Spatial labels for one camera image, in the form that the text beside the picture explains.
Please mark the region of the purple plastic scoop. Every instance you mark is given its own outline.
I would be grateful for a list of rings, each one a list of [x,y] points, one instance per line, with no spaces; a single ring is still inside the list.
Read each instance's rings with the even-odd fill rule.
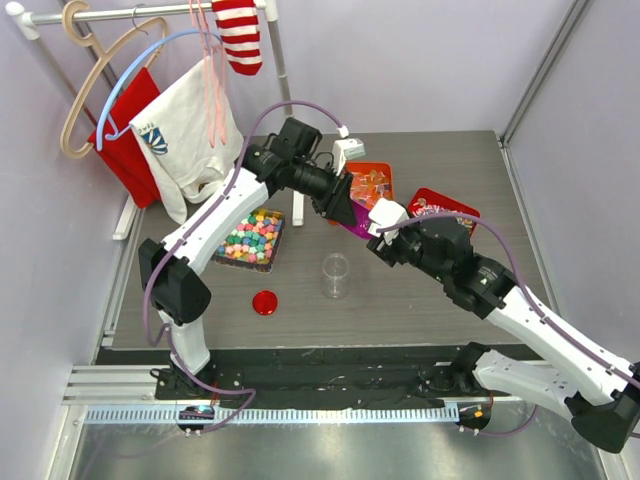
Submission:
[[[371,223],[369,219],[370,210],[355,200],[351,200],[351,206],[355,215],[356,224],[346,225],[340,223],[340,226],[361,239],[370,240],[373,238],[373,235],[369,233]]]

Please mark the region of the orange candy box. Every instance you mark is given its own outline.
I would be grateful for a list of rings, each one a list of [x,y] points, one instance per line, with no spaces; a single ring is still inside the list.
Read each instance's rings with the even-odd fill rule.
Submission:
[[[389,164],[349,161],[338,175],[338,179],[346,172],[351,174],[351,200],[371,210],[379,199],[393,199],[392,171]]]

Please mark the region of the gold tin of star candies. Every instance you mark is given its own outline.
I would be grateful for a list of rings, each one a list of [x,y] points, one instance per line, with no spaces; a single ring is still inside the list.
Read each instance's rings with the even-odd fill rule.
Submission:
[[[284,228],[283,212],[257,208],[240,221],[215,250],[211,260],[268,274],[272,271]]]

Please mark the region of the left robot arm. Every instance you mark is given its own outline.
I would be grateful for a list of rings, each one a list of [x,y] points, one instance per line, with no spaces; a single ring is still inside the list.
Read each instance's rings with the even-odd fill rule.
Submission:
[[[206,369],[202,316],[211,292],[201,279],[215,251],[240,221],[280,190],[309,197],[323,218],[357,224],[350,197],[352,177],[312,163],[321,133],[293,118],[263,144],[252,144],[212,195],[182,226],[162,241],[145,240],[138,250],[145,305],[158,310],[172,343],[172,361],[182,371],[179,388],[205,397],[213,385]]]

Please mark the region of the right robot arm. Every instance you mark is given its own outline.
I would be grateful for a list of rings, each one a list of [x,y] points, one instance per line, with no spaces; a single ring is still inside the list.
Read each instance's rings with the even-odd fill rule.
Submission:
[[[471,343],[452,363],[457,391],[520,397],[564,418],[599,449],[622,451],[639,422],[637,364],[568,324],[532,293],[516,266],[476,253],[456,215],[368,217],[367,247],[381,260],[427,274],[456,306],[515,336],[550,365],[543,369]]]

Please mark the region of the red lollipop box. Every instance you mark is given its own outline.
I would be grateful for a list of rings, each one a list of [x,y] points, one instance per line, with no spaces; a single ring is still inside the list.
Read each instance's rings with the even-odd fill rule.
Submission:
[[[409,202],[408,211],[413,217],[444,211],[480,217],[478,210],[426,187],[416,191]]]

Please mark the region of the clear plastic jar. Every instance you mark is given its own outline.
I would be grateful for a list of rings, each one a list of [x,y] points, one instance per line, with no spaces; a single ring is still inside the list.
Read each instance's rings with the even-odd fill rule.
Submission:
[[[331,253],[322,262],[322,293],[330,299],[344,297],[349,288],[350,265],[340,253]]]

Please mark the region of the red jar lid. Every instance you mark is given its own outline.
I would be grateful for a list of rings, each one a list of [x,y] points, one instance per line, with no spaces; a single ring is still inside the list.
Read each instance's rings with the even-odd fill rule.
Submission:
[[[258,315],[272,315],[278,308],[278,297],[269,290],[259,291],[252,299],[252,308]]]

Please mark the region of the white cloth bag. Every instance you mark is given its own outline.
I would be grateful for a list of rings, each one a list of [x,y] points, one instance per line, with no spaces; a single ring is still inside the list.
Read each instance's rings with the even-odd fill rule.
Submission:
[[[178,224],[186,221],[189,203],[204,202],[222,185],[244,141],[225,91],[226,144],[209,146],[202,60],[129,122],[161,203]]]

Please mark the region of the red white striped sock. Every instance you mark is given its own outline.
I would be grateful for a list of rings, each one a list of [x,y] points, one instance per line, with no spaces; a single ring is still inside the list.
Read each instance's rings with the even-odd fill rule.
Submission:
[[[252,0],[213,1],[212,11],[227,60],[241,75],[254,76],[262,67],[260,29]]]

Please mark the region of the red cloth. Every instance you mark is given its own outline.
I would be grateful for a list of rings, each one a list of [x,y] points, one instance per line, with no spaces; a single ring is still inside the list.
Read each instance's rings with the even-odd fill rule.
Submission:
[[[148,69],[143,67],[111,109],[111,118],[117,129],[128,127],[129,122],[159,94]],[[121,181],[138,208],[144,209],[161,199],[132,131],[125,132],[115,140],[104,139],[103,148],[98,155]]]

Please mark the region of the blue clothes hanger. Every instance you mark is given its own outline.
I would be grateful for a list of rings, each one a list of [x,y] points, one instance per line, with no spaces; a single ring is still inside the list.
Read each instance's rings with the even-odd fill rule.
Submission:
[[[181,37],[193,36],[199,34],[200,31],[197,28],[191,28],[182,30],[176,33],[169,34],[166,37],[163,37],[156,42],[152,43],[148,46],[144,51],[142,51],[138,57],[131,62],[131,64],[124,70],[120,78],[117,80],[115,86],[107,97],[105,104],[102,108],[100,116],[98,118],[98,123],[96,126],[96,141],[95,148],[98,152],[101,152],[104,147],[105,142],[105,125],[108,123],[108,120],[111,118],[111,110],[113,105],[115,104],[118,95],[123,90],[123,88],[128,83],[130,76],[138,69],[138,67],[143,63],[144,60],[147,60],[152,54],[156,53],[166,44],[179,39]]]

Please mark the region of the wooden clothes hanger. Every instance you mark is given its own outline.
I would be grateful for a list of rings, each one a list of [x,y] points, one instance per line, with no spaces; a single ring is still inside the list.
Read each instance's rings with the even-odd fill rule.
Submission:
[[[148,28],[157,27],[161,33],[161,39],[166,38],[169,34],[168,22],[163,17],[156,16],[142,22],[138,27],[126,31],[113,44],[105,48],[94,33],[79,34],[73,27],[74,15],[87,12],[88,10],[89,4],[86,1],[68,1],[62,8],[62,27],[67,37],[76,45],[93,50],[96,55],[93,67],[89,71],[79,91],[74,95],[73,103],[60,134],[60,149],[66,157],[71,159],[82,159],[93,148],[93,143],[91,142],[85,142],[78,148],[73,147],[71,145],[71,134],[73,133],[80,114],[84,111],[89,93],[99,80],[103,71],[110,66],[113,58],[127,44],[131,43],[142,33],[146,33]]]

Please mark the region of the white clothes rack stand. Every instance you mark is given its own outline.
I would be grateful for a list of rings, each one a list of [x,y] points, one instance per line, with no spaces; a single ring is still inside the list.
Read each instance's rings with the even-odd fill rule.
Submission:
[[[282,100],[292,100],[278,26],[277,3],[276,1],[254,1],[254,4],[258,10],[264,11]],[[89,7],[86,7],[82,11],[74,11],[74,13],[72,13],[69,17],[68,21],[63,18],[64,15],[62,15],[62,13],[36,14],[33,12],[28,12],[22,5],[22,3],[18,1],[7,1],[5,5],[5,12],[9,16],[9,18],[13,20],[14,24],[24,35],[25,39],[27,41],[33,42],[33,45],[37,47],[37,52],[40,54],[42,59],[44,59],[50,69],[52,69],[54,75],[57,75],[57,78],[61,82],[61,85],[69,90],[71,96],[73,97],[73,105],[75,105],[76,99],[79,99],[78,108],[84,111],[86,117],[93,125],[97,125],[97,120],[91,114],[90,110],[85,108],[84,102],[86,98],[82,96],[84,95],[83,92],[85,92],[85,90],[86,92],[90,92],[91,87],[95,83],[95,79],[91,80],[91,78],[89,78],[91,77],[91,75],[89,75],[89,77],[87,77],[89,78],[89,80],[91,80],[89,82],[89,87],[87,87],[87,89],[82,87],[80,89],[81,91],[76,91],[73,85],[70,83],[70,80],[63,71],[62,67],[57,62],[55,56],[53,56],[44,41],[41,39],[38,26],[61,24],[63,27],[69,27],[71,29],[71,33],[73,34],[72,40],[81,47],[87,48],[90,52],[93,52],[96,60],[96,65],[98,65],[99,67],[97,74],[101,75],[104,69],[109,70],[109,68],[107,67],[110,66],[109,62],[113,55],[115,55],[115,53],[113,53],[111,57],[108,57],[106,53],[100,50],[102,47],[98,40],[90,38],[89,40],[91,41],[88,41],[87,43],[87,41],[81,39],[78,32],[83,34],[83,38],[85,36],[85,33],[91,36],[93,32],[86,25],[84,27],[84,30],[81,29],[76,31],[76,29],[74,28],[74,24],[88,24],[90,22],[130,19],[133,22],[133,30],[141,31],[139,30],[139,28],[142,28],[142,24],[136,24],[136,18],[155,18],[172,15],[186,15],[187,13],[189,13],[189,5],[184,2],[182,4],[161,4],[149,6],[145,4],[144,6],[132,6],[131,8],[127,9],[121,8],[102,11],[91,11]],[[72,111],[70,111],[71,126],[69,127],[69,129],[67,129],[69,131],[72,131],[80,112],[80,110],[78,110],[78,112],[75,112],[75,110],[73,110],[73,105],[71,109]],[[129,195],[112,235],[112,239],[114,241],[124,241],[128,239],[134,221],[139,216],[139,211],[140,209],[135,205],[133,197]],[[292,225],[294,227],[301,227],[304,225],[304,196],[299,193],[295,193],[293,195]]]

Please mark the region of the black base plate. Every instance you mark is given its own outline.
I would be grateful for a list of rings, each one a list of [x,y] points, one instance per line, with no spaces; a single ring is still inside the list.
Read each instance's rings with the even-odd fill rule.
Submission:
[[[158,400],[209,400],[269,410],[437,408],[449,398],[485,397],[451,370],[457,346],[214,350],[203,380],[177,367],[154,368]]]

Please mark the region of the aluminium rail frame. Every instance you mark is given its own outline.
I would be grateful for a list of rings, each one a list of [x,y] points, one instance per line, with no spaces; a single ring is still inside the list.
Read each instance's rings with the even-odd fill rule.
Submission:
[[[191,432],[198,401],[157,400],[163,351],[73,369],[53,479],[618,479],[616,459],[516,397],[437,408],[249,408]]]

